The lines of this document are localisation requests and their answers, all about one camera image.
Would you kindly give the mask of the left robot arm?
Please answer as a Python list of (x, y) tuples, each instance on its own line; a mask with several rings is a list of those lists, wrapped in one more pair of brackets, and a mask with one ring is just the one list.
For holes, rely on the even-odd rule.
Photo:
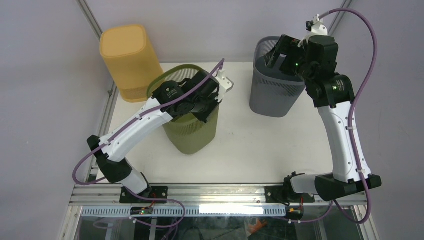
[(145, 105), (130, 119), (104, 136), (91, 136), (87, 143), (105, 179), (119, 183), (138, 203), (151, 196), (145, 175), (127, 160), (128, 153), (158, 128), (183, 154), (192, 155), (216, 136), (219, 106), (233, 87), (225, 73), (195, 70), (192, 75), (169, 71), (151, 87)]

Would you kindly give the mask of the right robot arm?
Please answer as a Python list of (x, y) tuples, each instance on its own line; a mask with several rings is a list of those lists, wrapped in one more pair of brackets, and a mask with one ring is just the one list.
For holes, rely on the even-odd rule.
[(350, 113), (356, 97), (351, 80), (336, 72), (338, 50), (331, 36), (315, 35), (302, 41), (282, 35), (264, 57), (268, 68), (279, 64), (283, 74), (304, 82), (331, 150), (331, 173), (292, 173), (284, 179), (282, 196), (289, 203), (302, 194), (333, 201), (382, 185), (381, 177), (368, 167), (359, 140), (352, 140), (358, 134)]

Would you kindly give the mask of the grey plastic basket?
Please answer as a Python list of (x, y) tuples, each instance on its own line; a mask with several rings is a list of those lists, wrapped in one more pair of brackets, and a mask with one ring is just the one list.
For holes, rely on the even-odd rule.
[(278, 36), (268, 36), (256, 45), (249, 99), (254, 113), (273, 118), (286, 116), (306, 88), (298, 77), (283, 74), (278, 67), (266, 67), (265, 55), (278, 40)]

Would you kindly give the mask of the green plastic basket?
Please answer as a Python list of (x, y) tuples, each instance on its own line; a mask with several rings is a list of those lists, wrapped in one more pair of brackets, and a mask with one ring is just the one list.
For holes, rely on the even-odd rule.
[[(182, 64), (174, 67), (155, 80), (147, 88), (146, 96), (149, 98), (153, 92), (164, 82), (175, 81), (181, 83), (184, 79), (191, 79), (203, 69), (194, 64)], [(192, 113), (162, 127), (171, 143), (183, 154), (193, 155), (207, 146), (216, 136), (219, 117), (219, 107), (212, 112), (208, 122), (198, 120)]]

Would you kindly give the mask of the yellow plastic basket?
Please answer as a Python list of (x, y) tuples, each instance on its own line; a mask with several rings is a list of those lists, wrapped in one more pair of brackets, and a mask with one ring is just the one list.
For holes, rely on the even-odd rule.
[(121, 25), (104, 31), (100, 55), (124, 101), (144, 102), (149, 85), (164, 71), (145, 27)]

